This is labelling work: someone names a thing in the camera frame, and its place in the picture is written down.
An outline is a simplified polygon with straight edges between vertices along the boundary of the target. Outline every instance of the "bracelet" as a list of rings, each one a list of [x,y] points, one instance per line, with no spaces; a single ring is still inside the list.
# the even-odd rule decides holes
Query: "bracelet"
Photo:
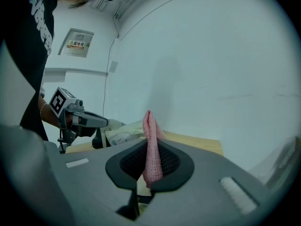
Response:
[[[44,107],[45,105],[47,105],[47,103],[45,103],[45,104],[42,106],[42,108],[40,109],[40,117],[41,117],[42,120],[43,120],[43,118],[42,118],[42,109],[43,109],[43,107]]]

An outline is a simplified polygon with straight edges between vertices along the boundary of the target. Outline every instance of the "person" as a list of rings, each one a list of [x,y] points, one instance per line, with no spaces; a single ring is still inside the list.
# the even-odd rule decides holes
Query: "person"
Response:
[[[35,90],[20,125],[48,140],[42,120],[59,127],[57,117],[40,95],[43,73],[54,37],[53,11],[59,0],[7,0],[5,33],[1,46],[6,46],[17,68]],[[67,0],[70,8],[83,6],[90,0]]]

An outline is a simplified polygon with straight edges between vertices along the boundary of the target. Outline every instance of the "pink towel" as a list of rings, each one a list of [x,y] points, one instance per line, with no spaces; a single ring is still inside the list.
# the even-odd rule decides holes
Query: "pink towel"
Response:
[[[166,139],[164,132],[157,124],[151,111],[147,111],[143,119],[143,132],[147,138],[147,153],[143,178],[146,182],[146,187],[150,188],[153,182],[163,178],[157,138]]]

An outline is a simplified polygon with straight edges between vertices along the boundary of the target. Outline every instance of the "white wall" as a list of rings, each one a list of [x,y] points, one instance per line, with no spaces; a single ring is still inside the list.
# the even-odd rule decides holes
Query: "white wall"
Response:
[[[104,96],[104,76],[68,72],[64,82],[45,82],[45,101],[50,102],[57,87],[68,89],[76,98],[83,100],[84,108],[87,111],[98,115],[103,114],[103,96]],[[58,144],[59,129],[43,123],[49,141]]]
[[[110,45],[117,38],[113,18],[108,14],[93,10],[89,6],[77,9],[69,9],[68,6],[69,3],[60,1],[53,12],[55,36],[46,68],[73,68],[105,72]],[[94,33],[87,58],[58,55],[71,28]]]
[[[76,98],[83,100],[85,110],[103,114],[105,76],[101,73],[79,73],[72,69],[106,72],[109,48],[117,37],[110,15],[88,6],[68,9],[69,3],[61,1],[54,11],[55,37],[46,68],[65,68],[67,72],[47,73],[44,82],[45,100],[49,103],[57,87],[68,89]],[[87,58],[59,56],[59,49],[70,28],[93,32],[94,36]],[[49,141],[57,143],[59,129],[44,123]]]
[[[121,38],[156,2],[122,21]],[[274,0],[173,0],[122,39],[106,108],[125,123],[151,109],[163,129],[218,139],[249,170],[300,133],[300,51]]]

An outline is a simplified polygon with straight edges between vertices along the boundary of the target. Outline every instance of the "human hand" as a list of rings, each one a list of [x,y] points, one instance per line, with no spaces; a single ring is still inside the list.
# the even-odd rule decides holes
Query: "human hand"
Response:
[[[72,115],[66,115],[66,125],[70,126],[72,124]]]

